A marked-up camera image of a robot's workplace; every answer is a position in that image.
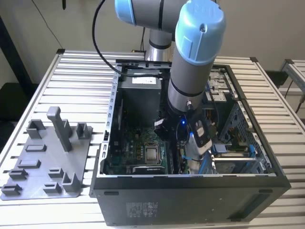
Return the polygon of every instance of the metal rail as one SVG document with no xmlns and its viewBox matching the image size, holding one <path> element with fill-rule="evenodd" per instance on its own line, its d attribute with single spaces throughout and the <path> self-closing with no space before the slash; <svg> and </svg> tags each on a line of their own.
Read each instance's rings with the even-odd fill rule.
<svg viewBox="0 0 305 229">
<path fill-rule="evenodd" d="M 105 53 L 115 59 L 142 60 L 141 53 Z M 283 99 L 259 63 L 249 58 L 218 57 L 216 64 L 229 64 L 254 111 L 271 148 L 292 188 L 250 223 L 216 225 L 169 225 L 146 228 L 252 228 L 302 229 L 305 227 L 305 127 Z M 49 106 L 58 105 L 63 119 L 70 125 L 87 122 L 93 135 L 83 177 L 81 195 L 77 198 L 0 200 L 0 226 L 22 225 L 23 228 L 103 228 L 106 224 L 97 200 L 89 197 L 92 170 L 109 103 L 113 71 L 94 52 L 66 51 L 56 55 L 38 90 L 24 112 L 15 131 L 0 154 L 0 187 L 22 151 L 30 119 L 46 117 Z"/>
</svg>

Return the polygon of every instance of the wire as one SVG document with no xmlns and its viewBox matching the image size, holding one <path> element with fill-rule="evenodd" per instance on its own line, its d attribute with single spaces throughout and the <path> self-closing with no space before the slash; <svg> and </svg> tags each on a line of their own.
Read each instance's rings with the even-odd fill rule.
<svg viewBox="0 0 305 229">
<path fill-rule="evenodd" d="M 217 109 L 217 106 L 216 106 L 216 103 L 215 103 L 215 100 L 213 98 L 213 95 L 212 95 L 212 92 L 211 92 L 211 89 L 209 87 L 209 85 L 206 86 L 206 88 L 208 89 L 208 92 L 211 96 L 211 99 L 212 99 L 212 102 L 213 102 L 213 105 L 214 105 L 214 109 L 216 111 L 216 115 L 217 115 L 217 123 L 216 123 L 216 127 L 218 128 L 218 124 L 219 124 L 219 112 L 218 112 L 218 109 Z"/>
<path fill-rule="evenodd" d="M 44 20 L 44 23 L 46 23 L 46 25 L 47 25 L 48 29 L 49 29 L 49 30 L 50 30 L 50 32 L 53 34 L 54 38 L 57 40 L 57 42 L 58 42 L 59 46 L 60 46 L 60 47 L 63 49 L 63 47 L 62 47 L 61 43 L 59 42 L 59 40 L 57 39 L 57 37 L 55 36 L 55 34 L 52 32 L 52 30 L 49 28 L 49 26 L 48 26 L 48 24 L 47 24 L 47 22 L 46 22 L 46 20 L 45 20 L 44 16 L 43 16 L 43 15 L 42 15 L 42 13 L 40 12 L 40 10 L 39 10 L 38 6 L 35 4 L 34 0 L 31 0 L 31 1 L 32 1 L 32 2 L 33 2 L 33 4 L 35 5 L 36 9 L 38 10 L 39 14 L 41 15 L 42 19 Z"/>
<path fill-rule="evenodd" d="M 193 158 L 191 158 L 189 156 L 185 156 L 185 155 L 182 155 L 182 158 L 185 160 L 197 161 L 197 162 L 201 162 L 203 160 L 203 158 L 201 160 L 196 160 L 196 159 L 193 159 Z"/>
<path fill-rule="evenodd" d="M 142 40 L 141 40 L 141 45 L 140 45 L 140 51 L 144 51 L 144 34 L 145 34 L 145 27 L 143 27 L 143 31 L 142 31 Z"/>
<path fill-rule="evenodd" d="M 300 110 L 301 105 L 302 105 L 302 103 L 299 103 L 299 105 L 297 106 L 297 108 L 295 110 L 295 113 L 298 113 L 298 111 Z"/>
<path fill-rule="evenodd" d="M 101 59 L 113 70 L 115 71 L 116 73 L 120 74 L 120 75 L 123 75 L 123 76 L 126 76 L 126 77 L 156 77 L 156 78 L 162 78 L 163 77 L 163 74 L 162 73 L 159 73 L 159 74 L 143 74 L 143 75 L 133 75 L 133 74 L 126 74 L 126 73 L 123 73 L 119 70 L 117 70 L 115 67 L 113 67 L 107 60 L 106 58 L 101 54 L 99 48 L 97 47 L 97 44 L 96 44 L 96 40 L 95 40 L 95 24 L 96 24 L 96 18 L 97 18 L 97 15 L 99 14 L 99 11 L 102 7 L 102 5 L 104 4 L 106 0 L 102 0 L 98 7 L 96 8 L 95 10 L 95 13 L 94 13 L 94 17 L 93 17 L 93 22 L 92 22 L 92 41 L 93 41 L 93 45 L 95 47 L 95 50 L 96 52 L 99 54 L 99 56 L 101 57 Z"/>
<path fill-rule="evenodd" d="M 290 84 L 289 84 L 289 86 L 288 86 L 288 88 L 287 88 L 287 91 L 286 91 L 286 94 L 285 94 L 285 97 L 284 97 L 284 98 L 286 98 L 286 96 L 287 96 L 287 94 L 288 94 L 288 91 L 289 91 L 289 89 L 290 89 L 292 83 L 293 83 L 293 80 L 291 80 L 291 82 L 290 82 Z"/>
</svg>

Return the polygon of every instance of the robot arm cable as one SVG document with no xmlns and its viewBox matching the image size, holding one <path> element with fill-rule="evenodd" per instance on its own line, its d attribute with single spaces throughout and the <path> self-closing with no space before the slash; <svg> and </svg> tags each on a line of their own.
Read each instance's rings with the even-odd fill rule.
<svg viewBox="0 0 305 229">
<path fill-rule="evenodd" d="M 143 75 L 133 75 L 133 74 L 126 74 L 126 73 L 123 73 L 119 70 L 117 70 L 115 67 L 113 67 L 107 60 L 106 58 L 101 54 L 97 44 L 96 44 L 96 40 L 95 40 L 95 24 L 96 24 L 96 19 L 97 19 L 97 15 L 99 14 L 99 11 L 102 7 L 102 5 L 104 4 L 106 0 L 102 0 L 98 7 L 96 8 L 95 10 L 95 13 L 94 13 L 94 17 L 93 17 L 93 23 L 92 23 L 92 41 L 93 41 L 93 45 L 95 47 L 95 50 L 96 52 L 99 54 L 99 56 L 101 57 L 101 59 L 112 69 L 114 70 L 116 73 L 120 74 L 120 75 L 123 75 L 123 76 L 126 76 L 126 77 L 155 77 L 155 78 L 162 78 L 163 77 L 163 74 L 162 73 L 159 73 L 159 74 L 143 74 Z"/>
</svg>

